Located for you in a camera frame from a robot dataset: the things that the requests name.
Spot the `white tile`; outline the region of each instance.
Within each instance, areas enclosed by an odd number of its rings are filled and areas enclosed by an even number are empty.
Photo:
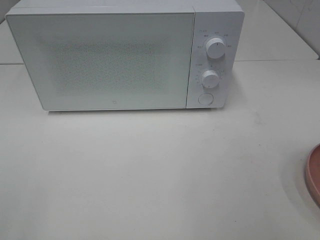
[[[7,21],[0,24],[0,64],[23,64]]]
[[[320,54],[320,1],[307,0],[296,31]]]
[[[223,109],[47,113],[0,66],[0,239],[318,240],[320,62],[236,62]]]
[[[236,61],[315,60],[318,55],[264,1],[238,0],[245,17]]]
[[[296,28],[306,0],[264,0],[293,29]]]

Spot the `microwave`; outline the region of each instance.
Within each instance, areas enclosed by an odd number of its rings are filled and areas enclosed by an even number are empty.
[[[221,108],[235,0],[21,0],[6,20],[47,111]]]

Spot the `microwave door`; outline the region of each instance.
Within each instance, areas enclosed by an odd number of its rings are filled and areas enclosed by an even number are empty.
[[[49,111],[185,108],[194,13],[9,16]]]

